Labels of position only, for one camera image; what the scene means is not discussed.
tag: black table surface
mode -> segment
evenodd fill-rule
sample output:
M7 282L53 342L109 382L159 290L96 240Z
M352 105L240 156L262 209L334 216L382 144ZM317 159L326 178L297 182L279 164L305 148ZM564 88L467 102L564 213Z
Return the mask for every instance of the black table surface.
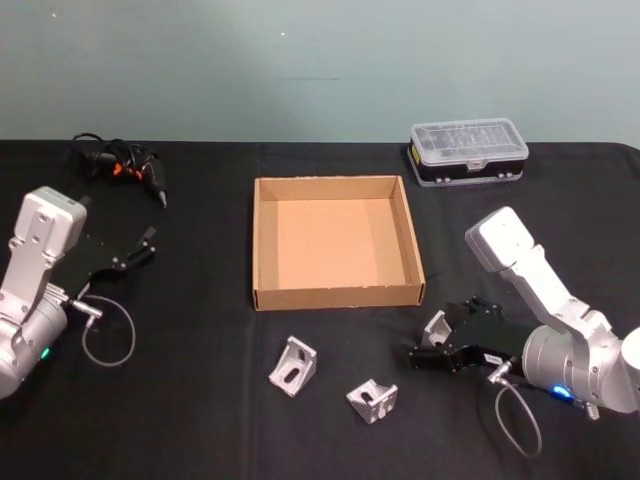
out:
M620 337L640 324L640 152L619 144L531 144L517 182L422 189L402 145L156 143L169 182L163 211L136 185L62 185L64 142L0 143L0 239L22 196L41 185L91 195L85 231L135 242L158 233L155 260L96 292L132 313L138 345L118 369L91 364L81 317L17 394L0 402L6 479L634 479L640 423L527 391L543 453L519 456L497 425L487 371L409 368L412 344L446 302L477 294L513 322L535 324L511 285L485 273L465 230L512 206L569 290ZM251 303L253 180L260 176L399 174L427 276L420 307L257 313ZM8 248L0 249L6 265ZM118 322L92 342L117 356ZM289 335L318 351L318 373L294 399L267 377ZM398 386L396 409L366 425L345 400L362 382ZM527 445L533 435L505 401Z

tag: gray cable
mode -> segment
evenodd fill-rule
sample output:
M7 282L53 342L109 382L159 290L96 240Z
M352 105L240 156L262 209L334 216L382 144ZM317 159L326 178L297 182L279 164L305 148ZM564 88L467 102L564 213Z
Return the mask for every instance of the gray cable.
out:
M94 357L89 351L89 348L87 347L87 334L89 333L89 329L93 325L92 321L87 322L84 327L84 331L82 332L82 349L84 350L84 353L87 355L87 357L89 357L89 360L100 365L101 367L119 367L131 358L131 355L133 355L133 351L136 349L136 327L133 324L131 315L129 315L129 312L127 312L127 310L122 305L120 305L115 300L111 300L110 298L101 297L100 295L85 295L83 298L110 303L114 307L117 307L129 321L129 325L131 326L131 347L129 348L129 352L124 356L124 358L122 358L122 360L118 360L117 362L103 362L102 360L98 360L96 357Z
M501 385L504 385L504 388L498 392L498 395L496 395L496 403L495 403L496 417L498 418L498 423L500 424L500 428L502 428L502 431L507 436L509 441L513 444L513 446L516 447L516 450L518 450L522 455L524 455L527 458L536 458L538 455L540 455L540 452L542 452L542 434L540 433L540 427L538 426L536 417L533 415L533 412L529 408L529 405L527 405L527 402L522 397L520 392L518 392L518 390L516 390L516 388L513 385L511 385L509 382L506 382L506 381L504 383L501 383ZM502 421L502 417L500 416L500 397L502 397L502 394L507 390L511 390L511 392L520 401L522 408L524 408L524 411L529 416L529 419L531 420L531 425L533 425L533 428L536 432L537 447L536 447L536 451L533 453L524 451L524 449L520 446L517 440L513 438L513 435L511 435L511 432L509 432L504 422Z

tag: gray wall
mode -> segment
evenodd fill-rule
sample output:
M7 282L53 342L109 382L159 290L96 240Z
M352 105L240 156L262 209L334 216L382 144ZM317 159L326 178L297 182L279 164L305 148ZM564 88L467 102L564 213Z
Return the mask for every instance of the gray wall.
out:
M506 116L640 146L640 7L574 0L4 0L0 138L404 141Z

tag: blue led light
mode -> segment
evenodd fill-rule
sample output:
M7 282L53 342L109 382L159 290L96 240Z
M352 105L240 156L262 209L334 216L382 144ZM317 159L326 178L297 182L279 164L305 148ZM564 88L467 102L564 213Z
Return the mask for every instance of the blue led light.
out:
M571 393L571 390L569 390L564 385L554 385L551 389L551 393L553 393L557 397L567 400L571 400L573 398L573 393Z

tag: cardboard box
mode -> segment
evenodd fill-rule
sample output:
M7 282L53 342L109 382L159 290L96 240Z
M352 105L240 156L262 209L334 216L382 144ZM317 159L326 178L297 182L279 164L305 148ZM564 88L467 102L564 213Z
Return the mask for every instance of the cardboard box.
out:
M254 202L256 310L422 302L402 178L258 178Z

